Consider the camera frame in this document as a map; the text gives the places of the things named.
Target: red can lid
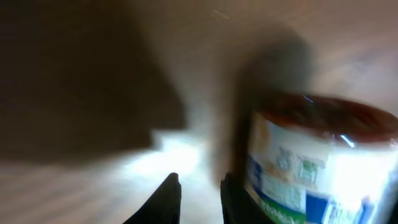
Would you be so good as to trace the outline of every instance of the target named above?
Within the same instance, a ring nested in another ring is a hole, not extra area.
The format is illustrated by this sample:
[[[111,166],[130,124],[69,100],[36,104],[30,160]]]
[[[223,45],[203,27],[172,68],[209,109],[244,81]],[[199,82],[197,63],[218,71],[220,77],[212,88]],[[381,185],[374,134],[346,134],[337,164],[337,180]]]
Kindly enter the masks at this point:
[[[398,137],[398,119],[383,110],[352,101],[314,95],[279,95],[261,109],[270,122],[321,138],[384,142]]]

